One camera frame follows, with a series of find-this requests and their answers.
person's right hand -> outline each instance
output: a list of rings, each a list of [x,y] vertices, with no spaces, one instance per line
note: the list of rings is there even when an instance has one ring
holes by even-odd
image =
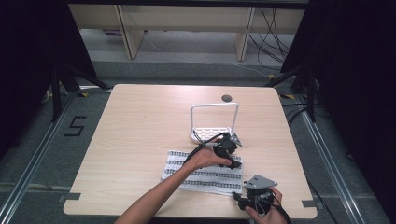
[[[279,192],[276,188],[271,188],[277,200],[274,200],[275,205],[280,205],[282,202],[282,193]],[[246,206],[245,211],[253,217],[253,219],[259,224],[286,224],[286,219],[282,217],[282,215],[271,206],[270,211],[264,217],[259,217],[256,210],[253,208]]]

wooden desk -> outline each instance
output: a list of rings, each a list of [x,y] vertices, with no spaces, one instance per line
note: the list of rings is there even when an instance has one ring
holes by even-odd
[[[291,218],[314,218],[304,171],[277,93],[272,88],[117,85],[107,102],[71,193],[69,215],[121,215],[160,181],[168,150],[191,152],[190,108],[221,103],[229,94],[239,104],[235,123],[243,146],[244,180],[255,174],[278,182]],[[232,197],[177,190],[157,217],[248,218]]]

white basket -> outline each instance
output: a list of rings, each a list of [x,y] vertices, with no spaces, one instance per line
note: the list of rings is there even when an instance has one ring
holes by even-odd
[[[233,114],[233,123],[232,123],[231,127],[215,127],[215,128],[213,128],[213,127],[212,128],[210,128],[210,127],[209,128],[194,127],[194,119],[193,119],[194,108],[204,107],[204,106],[235,106],[235,112]],[[236,115],[238,114],[238,108],[239,108],[239,105],[237,103],[192,105],[191,106],[191,132],[190,132],[192,141],[195,143],[198,143],[198,144],[200,143],[200,141],[195,136],[194,132],[197,133],[197,135],[199,136],[199,138],[201,138],[202,141],[206,141],[218,133],[233,134],[233,127],[235,125]]]

person's left hand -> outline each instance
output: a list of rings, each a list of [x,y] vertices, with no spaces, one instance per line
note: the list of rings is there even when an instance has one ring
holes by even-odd
[[[231,165],[230,160],[218,157],[213,151],[213,148],[211,147],[203,147],[201,150],[195,153],[195,155],[188,161],[188,163],[189,162],[193,164],[195,169],[200,169],[217,164],[225,166]]]

desk leg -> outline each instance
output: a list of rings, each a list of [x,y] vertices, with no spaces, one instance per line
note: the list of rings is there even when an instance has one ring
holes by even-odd
[[[247,10],[247,19],[243,33],[234,33],[233,41],[235,43],[236,56],[239,62],[245,60],[245,54],[248,46],[248,34],[250,33],[250,26],[253,22],[255,8],[249,8]]]
[[[120,31],[122,33],[122,39],[128,58],[134,59],[136,57],[140,43],[142,42],[144,31],[135,30],[134,25],[125,19],[125,14],[123,13],[121,5],[116,5],[115,9],[120,23]]]

